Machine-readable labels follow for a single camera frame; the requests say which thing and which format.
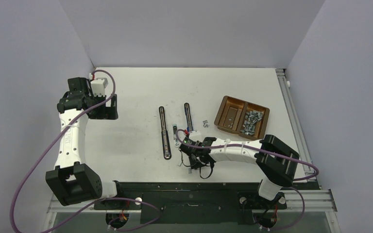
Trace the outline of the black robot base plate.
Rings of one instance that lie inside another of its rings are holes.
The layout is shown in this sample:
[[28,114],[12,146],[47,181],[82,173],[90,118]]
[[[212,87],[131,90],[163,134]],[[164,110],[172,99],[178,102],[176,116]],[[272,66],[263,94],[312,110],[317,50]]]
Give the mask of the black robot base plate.
[[273,200],[260,196],[259,183],[118,183],[119,200],[103,200],[95,210],[141,212],[141,223],[252,225],[271,220],[275,210],[288,209],[290,188]]

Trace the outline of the black stapler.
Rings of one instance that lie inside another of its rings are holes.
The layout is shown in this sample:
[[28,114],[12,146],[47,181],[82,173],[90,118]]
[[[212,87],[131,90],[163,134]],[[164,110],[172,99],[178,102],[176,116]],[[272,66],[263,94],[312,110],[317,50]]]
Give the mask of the black stapler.
[[165,109],[163,106],[158,108],[159,116],[160,116],[160,125],[161,125],[161,137],[162,137],[162,148],[163,148],[163,157],[165,160],[171,159],[171,150],[170,150],[170,142],[169,142],[169,135],[166,126],[166,117],[165,117]]

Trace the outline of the brown wooden tray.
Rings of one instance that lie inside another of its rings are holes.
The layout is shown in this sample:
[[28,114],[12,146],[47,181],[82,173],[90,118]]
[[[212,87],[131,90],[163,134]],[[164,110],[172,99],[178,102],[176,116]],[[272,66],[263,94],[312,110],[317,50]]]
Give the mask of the brown wooden tray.
[[[240,132],[244,115],[249,110],[263,112],[263,119],[258,123],[255,136],[248,136]],[[221,131],[231,133],[250,140],[263,139],[266,134],[270,110],[267,107],[230,96],[224,96],[216,115],[214,125]]]

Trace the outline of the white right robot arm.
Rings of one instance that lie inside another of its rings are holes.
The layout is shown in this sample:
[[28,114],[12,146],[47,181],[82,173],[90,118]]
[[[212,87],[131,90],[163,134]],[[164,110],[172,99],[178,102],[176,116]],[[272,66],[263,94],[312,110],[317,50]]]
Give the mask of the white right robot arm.
[[291,187],[294,181],[299,153],[274,135],[267,134],[255,141],[232,141],[216,137],[205,137],[202,142],[186,135],[179,150],[192,161],[194,169],[216,162],[232,161],[257,165],[264,173],[258,191],[256,204],[269,207],[283,187]]

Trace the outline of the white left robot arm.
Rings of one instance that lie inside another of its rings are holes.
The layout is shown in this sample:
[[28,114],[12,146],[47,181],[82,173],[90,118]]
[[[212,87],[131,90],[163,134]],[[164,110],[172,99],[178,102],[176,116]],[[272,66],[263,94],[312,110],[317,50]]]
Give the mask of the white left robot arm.
[[63,206],[105,199],[114,209],[125,204],[125,195],[116,181],[103,182],[85,163],[85,131],[90,119],[116,120],[117,96],[107,97],[106,78],[68,79],[69,90],[57,104],[61,131],[54,169],[46,172],[46,182]]

